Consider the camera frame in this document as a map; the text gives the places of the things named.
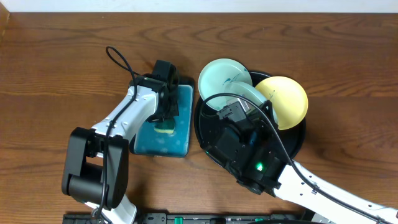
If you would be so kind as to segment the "light blue plate front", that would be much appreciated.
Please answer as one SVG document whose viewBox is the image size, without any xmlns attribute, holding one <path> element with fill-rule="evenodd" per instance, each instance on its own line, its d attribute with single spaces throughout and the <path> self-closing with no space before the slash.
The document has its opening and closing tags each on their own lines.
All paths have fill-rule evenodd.
<svg viewBox="0 0 398 224">
<path fill-rule="evenodd" d="M 251 100 L 257 106 L 261 106 L 263 103 L 267 101 L 267 98 L 260 91 L 255 89 L 252 85 L 244 82 L 239 82 L 239 81 L 231 82 L 225 86 L 224 92 L 241 95 Z M 254 107 L 252 107 L 246 101 L 241 100 L 240 98 L 233 98 L 230 96 L 226 96 L 225 98 L 228 105 L 232 102 L 239 101 L 241 106 L 243 107 L 243 110 L 247 113 L 252 112 L 254 110 Z"/>
</svg>

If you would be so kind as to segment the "green yellow sponge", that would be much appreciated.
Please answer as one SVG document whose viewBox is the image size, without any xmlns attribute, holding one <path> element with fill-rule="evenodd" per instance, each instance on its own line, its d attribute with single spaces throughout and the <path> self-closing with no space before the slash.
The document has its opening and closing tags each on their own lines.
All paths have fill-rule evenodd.
<svg viewBox="0 0 398 224">
<path fill-rule="evenodd" d="M 156 123 L 154 130 L 157 133 L 173 134 L 175 131 L 175 119 L 165 119 L 162 122 Z"/>
</svg>

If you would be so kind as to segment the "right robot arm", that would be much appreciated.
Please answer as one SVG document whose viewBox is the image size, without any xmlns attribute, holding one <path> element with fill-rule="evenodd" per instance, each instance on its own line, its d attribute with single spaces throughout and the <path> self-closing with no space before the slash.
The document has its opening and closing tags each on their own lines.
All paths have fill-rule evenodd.
<svg viewBox="0 0 398 224">
<path fill-rule="evenodd" d="M 305 133 L 302 122 L 284 137 L 284 115 L 263 103 L 233 99 L 222 110 L 198 106 L 195 131 L 209 158 L 238 184 L 301 205 L 335 223 L 397 223 L 397 209 L 357 197 L 311 173 L 293 159 Z"/>
</svg>

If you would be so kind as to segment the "yellow plate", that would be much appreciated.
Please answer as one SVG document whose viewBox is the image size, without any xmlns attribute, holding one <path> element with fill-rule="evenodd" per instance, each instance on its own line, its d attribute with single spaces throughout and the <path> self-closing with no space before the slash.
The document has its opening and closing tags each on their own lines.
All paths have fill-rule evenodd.
<svg viewBox="0 0 398 224">
<path fill-rule="evenodd" d="M 308 96 L 304 88 L 289 77 L 269 77 L 259 82 L 255 89 L 271 101 L 278 117 L 279 130 L 295 127 L 308 111 Z"/>
</svg>

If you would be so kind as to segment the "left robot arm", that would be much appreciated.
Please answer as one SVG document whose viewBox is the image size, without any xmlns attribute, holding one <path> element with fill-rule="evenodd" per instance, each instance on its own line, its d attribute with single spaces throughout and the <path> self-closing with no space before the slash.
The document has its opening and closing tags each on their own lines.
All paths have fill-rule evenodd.
<svg viewBox="0 0 398 224">
<path fill-rule="evenodd" d="M 99 223 L 133 223 L 136 206 L 126 196 L 129 142 L 146 121 L 179 114 L 178 75 L 134 77 L 126 96 L 90 129 L 77 127 L 69 138 L 62 193 L 92 208 Z"/>
</svg>

